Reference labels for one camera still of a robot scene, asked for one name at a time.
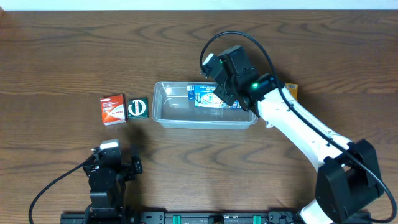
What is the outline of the large blue white box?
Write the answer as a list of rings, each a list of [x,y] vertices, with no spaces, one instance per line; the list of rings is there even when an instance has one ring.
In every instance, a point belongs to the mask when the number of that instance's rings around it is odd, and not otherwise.
[[[229,106],[219,99],[213,93],[215,89],[216,84],[189,85],[187,86],[188,99],[194,102],[195,107],[241,109],[238,101],[235,101],[232,106]]]

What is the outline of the yellow box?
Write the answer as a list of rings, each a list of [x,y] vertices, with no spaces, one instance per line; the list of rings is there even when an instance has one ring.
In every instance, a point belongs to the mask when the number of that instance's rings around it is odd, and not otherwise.
[[[285,83],[285,87],[289,90],[290,94],[297,100],[298,99],[298,85],[295,83]]]

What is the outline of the slim white blue box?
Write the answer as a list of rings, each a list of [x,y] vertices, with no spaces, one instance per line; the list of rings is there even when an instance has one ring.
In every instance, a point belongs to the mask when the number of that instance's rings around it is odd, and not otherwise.
[[[267,128],[273,128],[274,125],[267,121],[267,122],[266,122],[266,127],[267,127]]]

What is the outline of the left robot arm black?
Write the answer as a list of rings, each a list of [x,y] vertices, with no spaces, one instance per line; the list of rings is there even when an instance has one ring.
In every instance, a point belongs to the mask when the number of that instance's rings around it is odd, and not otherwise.
[[[92,213],[91,221],[126,220],[124,197],[126,182],[143,172],[139,151],[135,145],[120,150],[118,143],[93,149],[93,159],[83,166],[88,176]]]

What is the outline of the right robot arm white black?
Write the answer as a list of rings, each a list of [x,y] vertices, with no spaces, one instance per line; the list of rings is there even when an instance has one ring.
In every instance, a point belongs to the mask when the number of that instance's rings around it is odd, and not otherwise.
[[[215,95],[281,131],[317,172],[314,200],[300,216],[304,223],[344,223],[387,192],[375,148],[365,139],[353,142],[324,125],[280,84],[275,73],[260,75],[242,46],[201,63],[217,82]]]

